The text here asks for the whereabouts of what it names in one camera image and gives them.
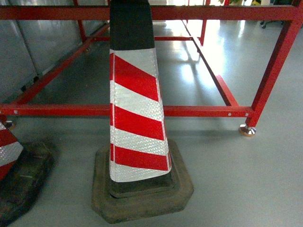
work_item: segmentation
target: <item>wall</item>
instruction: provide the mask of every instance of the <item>wall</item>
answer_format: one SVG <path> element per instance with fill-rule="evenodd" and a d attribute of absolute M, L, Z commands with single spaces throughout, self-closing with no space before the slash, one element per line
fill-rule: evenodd
<path fill-rule="evenodd" d="M 80 0 L 81 5 L 104 5 L 104 0 Z M 59 6 L 72 0 L 0 0 L 0 5 Z M 104 21 L 84 21 L 87 35 Z M 77 21 L 0 20 L 0 102 L 43 75 L 81 44 Z"/>

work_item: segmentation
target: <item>red and white striped traffic cone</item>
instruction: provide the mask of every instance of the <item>red and white striped traffic cone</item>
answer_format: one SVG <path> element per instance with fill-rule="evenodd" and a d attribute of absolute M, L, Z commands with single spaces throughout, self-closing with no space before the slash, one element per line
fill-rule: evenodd
<path fill-rule="evenodd" d="M 53 165 L 45 145 L 25 147 L 0 121 L 0 226 L 30 209 Z"/>
<path fill-rule="evenodd" d="M 0 181 L 12 168 L 22 150 L 16 137 L 0 122 Z"/>
<path fill-rule="evenodd" d="M 171 169 L 156 51 L 110 54 L 110 176 L 131 182 Z"/>
<path fill-rule="evenodd" d="M 171 170 L 152 20 L 143 10 L 148 1 L 138 3 L 123 11 L 125 3 L 116 1 L 111 8 L 110 176 L 115 182 Z"/>
<path fill-rule="evenodd" d="M 181 211 L 193 193 L 167 139 L 148 0 L 110 6 L 110 142 L 96 153 L 93 209 L 107 222 Z"/>

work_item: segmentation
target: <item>red metal frame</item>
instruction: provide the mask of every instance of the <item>red metal frame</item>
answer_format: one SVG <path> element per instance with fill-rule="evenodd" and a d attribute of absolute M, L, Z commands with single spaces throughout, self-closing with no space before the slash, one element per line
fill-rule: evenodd
<path fill-rule="evenodd" d="M 0 6 L 0 19 L 17 20 L 77 20 L 83 45 L 60 66 L 45 74 L 31 88 L 11 104 L 0 104 L 0 114 L 4 115 L 43 115 L 43 116 L 109 116 L 109 105 L 29 105 L 27 104 L 52 79 L 57 77 L 77 56 L 96 41 L 108 41 L 100 37 L 108 25 L 99 30 L 94 37 L 86 37 L 82 20 L 109 20 L 109 7 L 79 6 Z M 255 127 L 273 89 L 275 81 L 303 23 L 303 0 L 295 0 L 292 6 L 272 7 L 215 7 L 215 6 L 152 6 L 154 20 L 204 20 L 201 37 L 155 37 L 156 41 L 193 41 L 211 77 L 213 78 L 226 106 L 165 106 L 165 116 L 183 117 L 246 117 L 246 124 Z M 201 44 L 204 42 L 206 20 L 284 20 L 267 69 L 255 96 L 252 106 L 239 106 L 224 80 L 214 75 L 203 55 Z"/>
<path fill-rule="evenodd" d="M 73 2 L 74 2 L 74 6 L 79 6 L 78 0 L 73 0 Z M 87 37 L 85 34 L 85 28 L 84 28 L 82 20 L 78 20 L 78 26 L 79 26 L 81 40 L 82 40 L 82 42 L 85 42 Z"/>

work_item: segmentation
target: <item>rubber cone base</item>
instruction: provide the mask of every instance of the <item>rubber cone base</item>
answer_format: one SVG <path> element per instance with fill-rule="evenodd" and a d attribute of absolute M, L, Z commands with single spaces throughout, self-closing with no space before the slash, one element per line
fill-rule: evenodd
<path fill-rule="evenodd" d="M 174 186 L 164 191 L 140 193 L 126 198 L 110 194 L 109 146 L 96 153 L 92 206 L 105 221 L 114 224 L 182 211 L 194 187 L 176 143 L 169 140 Z"/>
<path fill-rule="evenodd" d="M 110 180 L 109 193 L 115 198 L 125 198 L 167 191 L 175 186 L 174 183 L 176 180 L 173 180 L 173 176 L 174 175 L 169 172 L 162 176 L 133 182 L 118 183 Z"/>
<path fill-rule="evenodd" d="M 21 155 L 0 182 L 0 227 L 30 210 L 53 165 L 53 156 L 44 144 L 22 145 Z"/>

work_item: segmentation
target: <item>glossy epoxy floor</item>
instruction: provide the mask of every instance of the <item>glossy epoxy floor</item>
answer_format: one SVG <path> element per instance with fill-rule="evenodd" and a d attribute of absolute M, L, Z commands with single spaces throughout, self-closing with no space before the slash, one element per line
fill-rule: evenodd
<path fill-rule="evenodd" d="M 199 22 L 192 22 L 195 32 Z M 250 105 L 281 31 L 254 21 L 209 21 L 205 51 L 241 105 Z M 155 35 L 186 34 L 180 22 L 155 23 Z M 116 225 L 91 209 L 95 152 L 109 143 L 108 118 L 19 117 L 21 141 L 53 146 L 56 164 L 34 207 L 12 227 L 300 227 L 303 226 L 303 31 L 261 116 L 257 134 L 245 119 L 166 118 L 195 192 L 179 213 Z M 165 105 L 223 105 L 191 42 L 156 42 Z M 109 103 L 109 48 L 94 44 L 33 103 Z"/>

